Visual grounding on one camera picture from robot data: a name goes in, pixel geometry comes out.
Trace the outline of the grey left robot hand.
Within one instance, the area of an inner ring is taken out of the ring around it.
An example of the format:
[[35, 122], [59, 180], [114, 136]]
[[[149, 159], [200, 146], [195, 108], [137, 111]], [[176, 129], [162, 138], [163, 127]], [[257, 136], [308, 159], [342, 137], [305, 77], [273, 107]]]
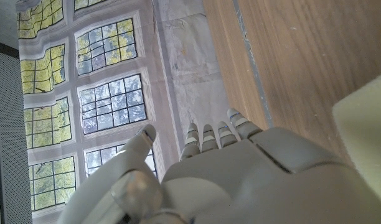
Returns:
[[158, 180], [146, 125], [71, 196], [59, 223], [381, 223], [381, 199], [341, 158], [239, 111], [217, 130], [190, 124]]

